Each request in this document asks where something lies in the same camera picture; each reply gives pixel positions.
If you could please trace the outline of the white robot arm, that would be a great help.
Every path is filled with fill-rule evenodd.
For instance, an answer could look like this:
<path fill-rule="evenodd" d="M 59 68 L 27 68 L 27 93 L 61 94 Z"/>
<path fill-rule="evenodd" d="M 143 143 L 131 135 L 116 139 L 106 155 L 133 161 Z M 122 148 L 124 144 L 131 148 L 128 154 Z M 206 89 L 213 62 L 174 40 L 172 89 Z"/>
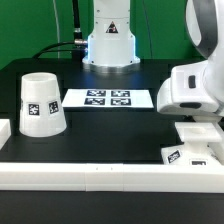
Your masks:
<path fill-rule="evenodd" d="M 130 0 L 93 0 L 94 28 L 88 36 L 87 69 L 130 69 L 140 63 L 129 28 Z M 202 62 L 176 66 L 157 95 L 164 114 L 224 117 L 224 0 L 187 0 L 185 24 Z"/>

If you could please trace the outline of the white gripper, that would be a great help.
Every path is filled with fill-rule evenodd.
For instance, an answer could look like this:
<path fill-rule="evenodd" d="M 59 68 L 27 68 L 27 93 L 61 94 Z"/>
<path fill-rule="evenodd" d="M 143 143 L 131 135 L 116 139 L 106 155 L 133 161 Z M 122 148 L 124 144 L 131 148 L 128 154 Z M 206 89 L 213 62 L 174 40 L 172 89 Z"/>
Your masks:
<path fill-rule="evenodd" d="M 203 83 L 208 62 L 175 66 L 157 94 L 157 111 L 162 114 L 224 117 L 221 103 Z"/>

